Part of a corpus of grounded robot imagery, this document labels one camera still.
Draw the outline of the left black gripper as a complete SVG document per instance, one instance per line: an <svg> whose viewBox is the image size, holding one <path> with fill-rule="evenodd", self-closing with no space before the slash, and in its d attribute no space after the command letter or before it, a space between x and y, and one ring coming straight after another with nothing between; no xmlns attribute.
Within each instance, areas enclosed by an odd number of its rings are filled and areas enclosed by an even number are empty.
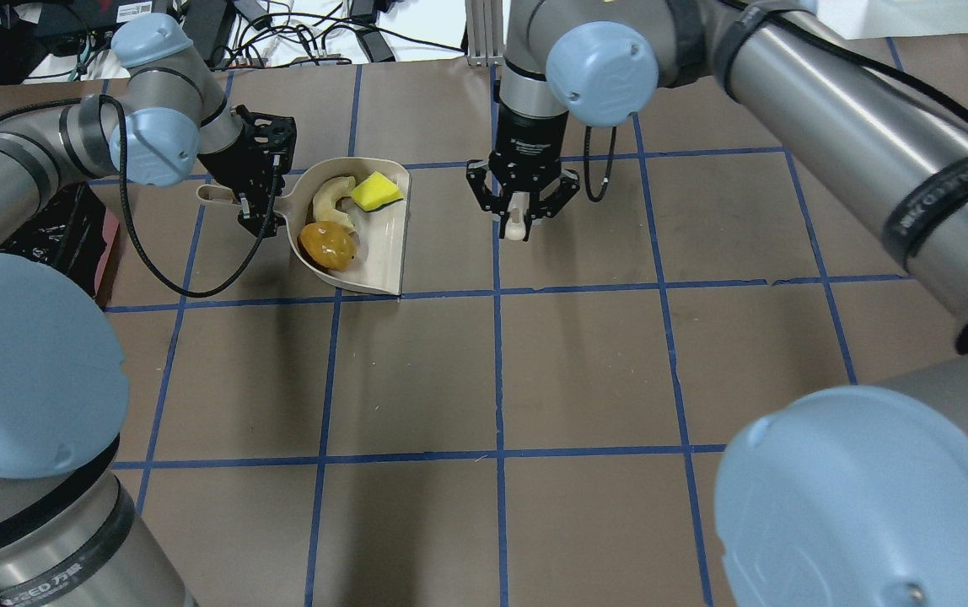
<svg viewBox="0 0 968 607"><path fill-rule="evenodd" d="M199 163L239 207L237 222L256 237L276 237L284 224L278 200L298 141L292 116L224 108L200 127Z"/></svg>

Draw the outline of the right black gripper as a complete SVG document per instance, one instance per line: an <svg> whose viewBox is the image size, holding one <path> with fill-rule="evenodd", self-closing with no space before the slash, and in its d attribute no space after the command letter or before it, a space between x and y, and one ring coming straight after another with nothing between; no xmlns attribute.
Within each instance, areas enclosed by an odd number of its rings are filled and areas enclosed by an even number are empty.
<svg viewBox="0 0 968 607"><path fill-rule="evenodd" d="M569 114L525 116L500 109L494 149L488 160L469 160L465 179L477 204L498 223L506 237L512 193L530 193L530 229L554 218L581 190L576 170L562 169L561 151ZM489 187L492 175L498 193Z"/></svg>

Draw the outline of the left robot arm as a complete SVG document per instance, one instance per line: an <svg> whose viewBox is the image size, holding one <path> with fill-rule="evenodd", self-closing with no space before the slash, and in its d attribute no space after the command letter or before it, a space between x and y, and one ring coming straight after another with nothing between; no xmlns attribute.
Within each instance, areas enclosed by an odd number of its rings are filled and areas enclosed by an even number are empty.
<svg viewBox="0 0 968 607"><path fill-rule="evenodd" d="M128 186L172 187L200 163L240 205L256 243L293 157L283 116L231 107L173 17L111 40L125 95L0 115L0 246L69 185L116 176L141 261L168 279L133 223ZM0 606L195 606L197 599L111 469L130 402L121 343L94 297L52 266L0 250Z"/></svg>

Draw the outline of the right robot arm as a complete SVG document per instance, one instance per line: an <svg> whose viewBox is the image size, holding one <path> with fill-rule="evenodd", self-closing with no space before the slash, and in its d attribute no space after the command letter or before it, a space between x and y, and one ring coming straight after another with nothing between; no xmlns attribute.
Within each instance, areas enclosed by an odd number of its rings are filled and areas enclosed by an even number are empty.
<svg viewBox="0 0 968 607"><path fill-rule="evenodd" d="M747 424L715 479L739 606L968 606L968 109L854 51L815 1L514 1L497 134L465 168L500 237L576 195L569 116L634 118L712 79L837 204L849 237L926 289L955 356L820 389Z"/></svg>

